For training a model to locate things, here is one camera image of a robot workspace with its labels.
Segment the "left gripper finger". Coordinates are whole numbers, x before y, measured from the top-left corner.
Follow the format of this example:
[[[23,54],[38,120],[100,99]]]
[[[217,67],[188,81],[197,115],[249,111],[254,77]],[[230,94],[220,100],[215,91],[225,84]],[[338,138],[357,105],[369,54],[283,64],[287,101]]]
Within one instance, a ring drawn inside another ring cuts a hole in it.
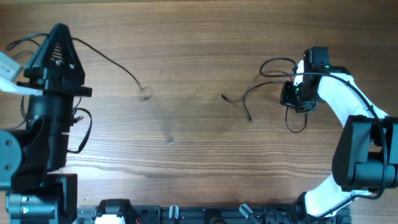
[[[85,78],[85,72],[75,50],[69,27],[65,24],[60,24],[60,27],[62,30],[61,46],[64,64],[73,78]]]
[[[62,25],[55,24],[49,35],[24,67],[24,74],[62,65]]]

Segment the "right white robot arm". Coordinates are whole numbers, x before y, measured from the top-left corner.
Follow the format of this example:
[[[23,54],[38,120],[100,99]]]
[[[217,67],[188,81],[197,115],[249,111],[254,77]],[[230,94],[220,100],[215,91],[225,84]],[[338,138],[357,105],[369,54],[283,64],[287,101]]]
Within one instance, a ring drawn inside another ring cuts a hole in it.
[[[345,67],[333,66],[326,47],[307,49],[293,72],[280,103],[307,113],[324,101],[343,125],[331,175],[303,195],[305,213],[332,217],[357,198],[374,200],[396,188],[397,118],[374,106]]]

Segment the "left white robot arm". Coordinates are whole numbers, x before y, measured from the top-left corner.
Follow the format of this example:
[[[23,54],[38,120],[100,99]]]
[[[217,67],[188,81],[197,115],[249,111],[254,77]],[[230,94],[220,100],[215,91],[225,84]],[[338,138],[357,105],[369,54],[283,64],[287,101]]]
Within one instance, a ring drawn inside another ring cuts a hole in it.
[[[75,174],[61,174],[75,97],[89,97],[68,26],[56,24],[27,65],[1,55],[1,91],[27,96],[24,129],[1,131],[1,190],[11,223],[72,223]]]

